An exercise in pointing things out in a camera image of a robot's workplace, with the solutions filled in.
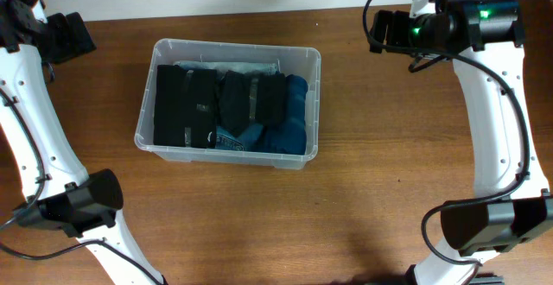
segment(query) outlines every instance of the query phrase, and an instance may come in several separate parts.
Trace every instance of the black garment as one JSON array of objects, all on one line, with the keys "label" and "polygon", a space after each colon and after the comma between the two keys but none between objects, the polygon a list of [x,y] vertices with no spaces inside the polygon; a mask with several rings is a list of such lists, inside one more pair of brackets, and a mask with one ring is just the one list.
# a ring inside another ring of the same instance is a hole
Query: black garment
[{"label": "black garment", "polygon": [[215,70],[187,71],[178,66],[157,67],[154,144],[214,148]]},{"label": "black garment", "polygon": [[229,71],[221,82],[220,123],[238,137],[251,123],[274,126],[283,122],[286,108],[286,77],[245,76]]}]

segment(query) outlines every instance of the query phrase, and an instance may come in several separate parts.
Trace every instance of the wooden table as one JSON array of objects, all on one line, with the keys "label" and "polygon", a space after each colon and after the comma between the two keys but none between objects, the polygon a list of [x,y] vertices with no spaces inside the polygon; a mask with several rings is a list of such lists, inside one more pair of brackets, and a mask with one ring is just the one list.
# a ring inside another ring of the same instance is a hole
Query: wooden table
[{"label": "wooden table", "polygon": [[[394,7],[393,10],[407,10]],[[534,141],[553,178],[553,8],[523,2],[525,87]],[[411,75],[410,59],[370,54],[362,9],[89,22],[98,51],[55,68],[48,87],[74,151],[89,172],[111,168],[124,214],[170,284],[329,283],[403,274],[428,254],[425,212],[473,195],[467,111],[450,64]],[[302,171],[171,163],[133,136],[152,47],[162,38],[314,47],[322,54],[318,156]],[[2,219],[22,201],[0,143]],[[437,219],[429,226],[440,235]],[[12,228],[18,250],[44,254],[75,243],[63,232]],[[509,284],[550,282],[553,233],[487,264]],[[110,284],[86,250],[41,263],[0,254],[0,282]]]}]

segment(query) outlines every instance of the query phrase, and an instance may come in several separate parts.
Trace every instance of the green light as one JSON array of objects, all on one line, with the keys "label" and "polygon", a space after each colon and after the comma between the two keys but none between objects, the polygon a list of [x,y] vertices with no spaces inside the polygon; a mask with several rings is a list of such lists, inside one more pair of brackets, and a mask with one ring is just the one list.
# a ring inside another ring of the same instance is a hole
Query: green light
[{"label": "green light", "polygon": [[482,17],[482,18],[490,17],[490,11],[481,11],[480,12],[480,17]]}]

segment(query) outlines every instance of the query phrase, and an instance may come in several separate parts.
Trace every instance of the plastic bin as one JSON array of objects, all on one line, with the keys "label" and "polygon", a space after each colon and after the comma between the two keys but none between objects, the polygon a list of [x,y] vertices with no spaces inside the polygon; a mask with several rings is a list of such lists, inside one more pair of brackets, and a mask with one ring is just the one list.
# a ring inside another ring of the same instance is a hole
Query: plastic bin
[{"label": "plastic bin", "polygon": [[[154,105],[158,65],[172,65],[178,60],[236,61],[276,63],[285,74],[302,76],[309,84],[305,103],[307,148],[305,155],[282,155],[217,149],[194,149],[156,146],[154,140]],[[317,155],[319,135],[319,100],[321,96],[321,54],[310,47],[272,47],[162,39],[154,46],[148,81],[138,118],[135,144],[167,161],[224,162],[302,169]]]}]

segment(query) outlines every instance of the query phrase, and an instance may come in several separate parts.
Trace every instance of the rolled blue garment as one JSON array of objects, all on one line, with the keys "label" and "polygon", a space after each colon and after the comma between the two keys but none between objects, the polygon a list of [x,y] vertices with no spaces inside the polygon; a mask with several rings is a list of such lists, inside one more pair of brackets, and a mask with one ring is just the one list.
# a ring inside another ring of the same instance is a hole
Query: rolled blue garment
[{"label": "rolled blue garment", "polygon": [[263,130],[263,125],[253,123],[237,138],[223,127],[218,126],[215,148],[219,150],[252,151]]},{"label": "rolled blue garment", "polygon": [[304,78],[293,74],[286,78],[286,83],[288,98],[284,122],[267,127],[255,148],[257,152],[305,155],[305,98],[309,85]]},{"label": "rolled blue garment", "polygon": [[257,64],[257,63],[244,63],[244,62],[201,62],[201,61],[189,61],[179,60],[173,65],[177,65],[185,70],[198,70],[198,69],[211,69],[219,72],[219,80],[225,77],[225,73],[234,71],[235,73],[242,74],[264,74],[273,75],[278,71],[277,64]]}]

